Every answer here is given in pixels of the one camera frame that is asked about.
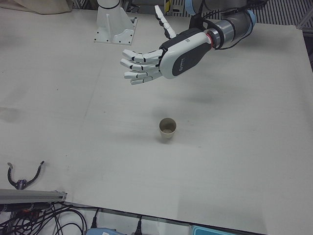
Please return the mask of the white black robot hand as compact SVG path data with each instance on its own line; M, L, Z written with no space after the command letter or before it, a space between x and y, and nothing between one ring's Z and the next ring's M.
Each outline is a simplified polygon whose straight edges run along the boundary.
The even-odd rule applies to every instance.
M212 39L207 33L190 28L176 34L158 5L155 5L155 14L168 41L149 53L123 50L124 58L120 64L129 69L124 73L124 78L129 79L132 85L147 83L162 76L166 79L176 78L197 65L212 49Z

